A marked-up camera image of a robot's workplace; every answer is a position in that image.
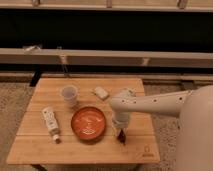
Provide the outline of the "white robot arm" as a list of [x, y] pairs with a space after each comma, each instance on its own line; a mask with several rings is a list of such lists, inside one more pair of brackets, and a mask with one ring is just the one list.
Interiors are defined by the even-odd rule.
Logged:
[[213, 85], [151, 96], [124, 89], [109, 104], [120, 129], [128, 126], [132, 112], [178, 118], [175, 171], [213, 171]]

